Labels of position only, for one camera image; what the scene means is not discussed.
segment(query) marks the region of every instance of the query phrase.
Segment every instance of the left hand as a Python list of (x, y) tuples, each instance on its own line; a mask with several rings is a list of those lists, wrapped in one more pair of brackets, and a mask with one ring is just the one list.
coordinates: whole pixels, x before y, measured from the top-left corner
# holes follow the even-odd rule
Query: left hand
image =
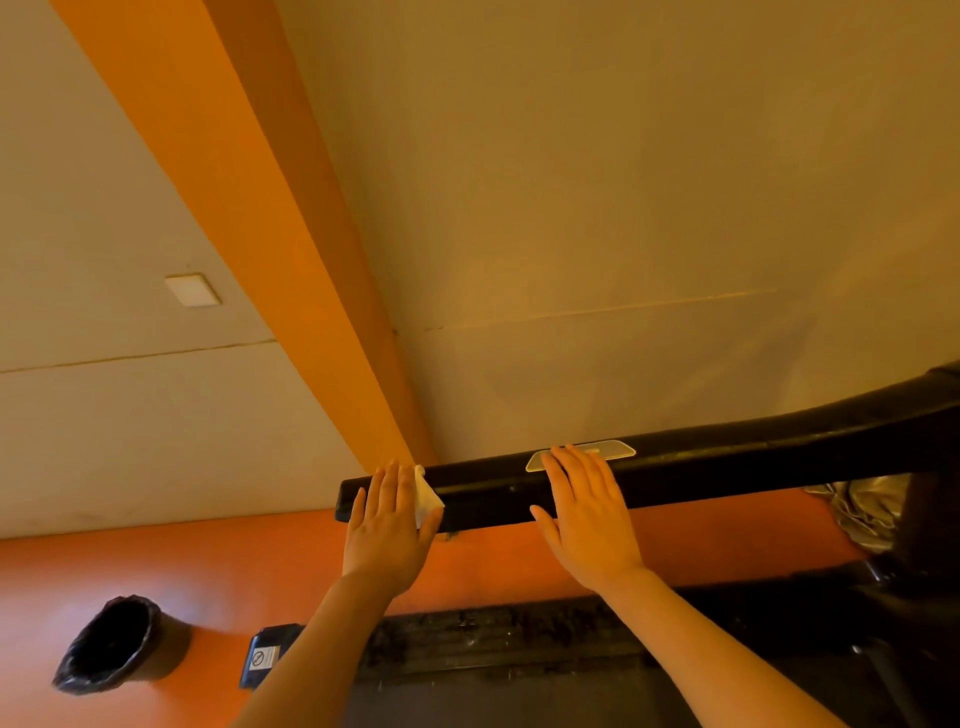
[(344, 576), (367, 575), (390, 599), (413, 586), (444, 517), (444, 509), (436, 508), (418, 532), (416, 499), (412, 467), (398, 468), (394, 461), (386, 470), (377, 469), (370, 491), (361, 488), (353, 501)]

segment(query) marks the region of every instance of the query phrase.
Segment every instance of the black bar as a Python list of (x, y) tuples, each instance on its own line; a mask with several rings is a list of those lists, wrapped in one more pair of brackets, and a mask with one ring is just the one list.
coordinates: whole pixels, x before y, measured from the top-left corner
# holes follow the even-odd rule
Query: black bar
[[(822, 407), (759, 420), (616, 438), (636, 450), (611, 462), (631, 508), (794, 488), (895, 473), (938, 472), (960, 452), (960, 362)], [(446, 506), (441, 531), (553, 513), (535, 450), (426, 469)], [(336, 518), (349, 520), (367, 478), (345, 480)]]

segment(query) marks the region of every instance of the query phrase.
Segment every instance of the sticker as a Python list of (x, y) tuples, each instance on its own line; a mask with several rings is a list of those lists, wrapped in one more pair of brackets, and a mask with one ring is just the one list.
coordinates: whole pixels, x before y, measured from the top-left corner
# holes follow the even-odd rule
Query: sticker
[(274, 666), (276, 655), (279, 651), (279, 644), (274, 644), (270, 647), (256, 648), (250, 657), (250, 669), (270, 669)]

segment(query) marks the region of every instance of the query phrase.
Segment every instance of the finger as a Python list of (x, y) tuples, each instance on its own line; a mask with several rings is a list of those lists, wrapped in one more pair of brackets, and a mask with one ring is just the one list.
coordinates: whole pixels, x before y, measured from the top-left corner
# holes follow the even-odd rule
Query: finger
[(347, 531), (355, 531), (363, 523), (363, 507), (367, 502), (367, 491), (361, 488), (353, 499), (353, 508), (350, 510), (350, 523)]
[(429, 549), (430, 545), (433, 544), (433, 539), (437, 535), (437, 531), (440, 530), (440, 521), (444, 519), (444, 509), (441, 506), (437, 506), (423, 519), (423, 523), (420, 524), (420, 544), (425, 548)]
[(550, 491), (553, 493), (553, 502), (557, 506), (557, 515), (564, 517), (566, 509), (573, 505), (573, 490), (570, 488), (570, 481), (566, 479), (564, 469), (560, 467), (553, 455), (545, 452), (540, 456), (543, 463), (543, 469), (550, 478)]
[(367, 515), (365, 519), (371, 519), (376, 515), (376, 507), (380, 504), (380, 487), (383, 484), (383, 478), (387, 472), (383, 468), (377, 468), (376, 473), (370, 479), (370, 490), (367, 492)]
[(414, 468), (400, 468), (400, 482), (396, 486), (396, 511), (413, 515), (416, 509), (417, 473)]
[(576, 456), (569, 451), (572, 447), (572, 445), (568, 445), (566, 448), (551, 448), (550, 451), (553, 453), (553, 456), (560, 461), (560, 464), (564, 466), (566, 477), (570, 481), (570, 488), (573, 489), (573, 496), (577, 500), (583, 500), (590, 496), (590, 484), (587, 480), (587, 471), (584, 470), (584, 466), (581, 465)]
[(383, 485), (380, 486), (380, 504), (376, 507), (377, 513), (393, 513), (396, 510), (396, 484), (399, 474), (406, 469), (392, 461), (387, 466), (387, 474), (383, 476)]
[(616, 478), (613, 477), (613, 471), (610, 468), (610, 463), (600, 457), (599, 453), (594, 452), (591, 454), (593, 456), (593, 462), (596, 463), (597, 469), (600, 471), (600, 475), (603, 477), (604, 486), (607, 488), (607, 494), (613, 498), (618, 503), (623, 503), (626, 507), (627, 503), (623, 499), (623, 492), (620, 490), (620, 486), (616, 482)]
[(587, 483), (589, 483), (590, 492), (596, 497), (606, 496), (607, 486), (603, 482), (603, 475), (600, 474), (600, 469), (597, 468), (596, 461), (580, 448), (568, 445), (566, 449), (584, 466), (584, 473), (587, 474)]
[(538, 505), (530, 506), (530, 514), (534, 517), (534, 521), (537, 522), (537, 528), (540, 530), (540, 533), (543, 534), (543, 539), (546, 541), (546, 544), (550, 546), (553, 555), (559, 559), (561, 551), (563, 550), (560, 543), (560, 530), (557, 528), (553, 519), (550, 518), (550, 514)]

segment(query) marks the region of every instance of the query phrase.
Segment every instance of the trash bin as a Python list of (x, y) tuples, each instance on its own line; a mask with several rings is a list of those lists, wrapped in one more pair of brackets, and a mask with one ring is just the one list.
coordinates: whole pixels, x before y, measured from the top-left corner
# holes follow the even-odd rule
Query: trash bin
[(129, 680), (159, 680), (182, 662), (189, 646), (189, 624), (146, 597), (118, 596), (70, 643), (53, 685), (87, 695)]

